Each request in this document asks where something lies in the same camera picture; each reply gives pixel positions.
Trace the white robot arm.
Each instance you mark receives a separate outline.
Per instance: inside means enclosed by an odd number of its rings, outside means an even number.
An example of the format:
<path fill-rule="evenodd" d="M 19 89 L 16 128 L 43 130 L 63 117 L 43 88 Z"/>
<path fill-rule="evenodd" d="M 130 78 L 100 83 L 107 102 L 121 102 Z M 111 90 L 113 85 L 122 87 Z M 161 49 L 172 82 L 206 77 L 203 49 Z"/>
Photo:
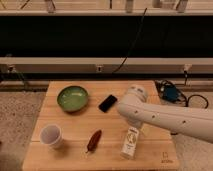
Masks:
<path fill-rule="evenodd" d="M 117 111 L 132 125 L 154 125 L 213 143 L 213 109 L 166 106 L 147 102 L 148 92 L 131 85 L 117 104 Z"/>

